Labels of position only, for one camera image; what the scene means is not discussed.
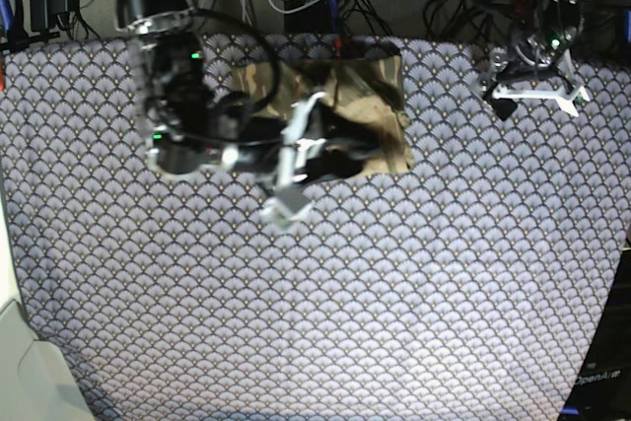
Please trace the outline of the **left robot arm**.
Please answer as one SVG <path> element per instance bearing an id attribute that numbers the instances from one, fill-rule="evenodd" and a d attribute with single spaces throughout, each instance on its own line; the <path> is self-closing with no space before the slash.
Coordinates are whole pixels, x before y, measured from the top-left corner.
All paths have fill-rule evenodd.
<path id="1" fill-rule="evenodd" d="M 506 46 L 489 54 L 477 92 L 498 118 L 508 120 L 519 101 L 548 101 L 576 117 L 590 100 L 571 48 L 584 29 L 579 0 L 515 0 Z"/>

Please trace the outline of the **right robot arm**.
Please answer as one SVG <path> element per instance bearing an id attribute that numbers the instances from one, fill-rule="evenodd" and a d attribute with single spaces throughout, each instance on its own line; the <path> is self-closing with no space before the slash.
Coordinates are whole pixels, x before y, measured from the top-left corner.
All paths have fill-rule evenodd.
<path id="1" fill-rule="evenodd" d="M 260 98 L 232 92 L 217 98 L 205 81 L 198 19 L 243 30 L 266 53 L 271 76 Z M 379 151 L 378 135 L 326 105 L 311 89 L 280 117 L 265 110 L 283 73 L 270 43 L 254 27 L 197 0 L 116 0 L 116 26 L 132 34 L 149 168 L 171 178 L 199 170 L 249 173 L 266 199 L 265 221 L 287 230 L 312 209 L 308 185 L 357 175 Z"/>

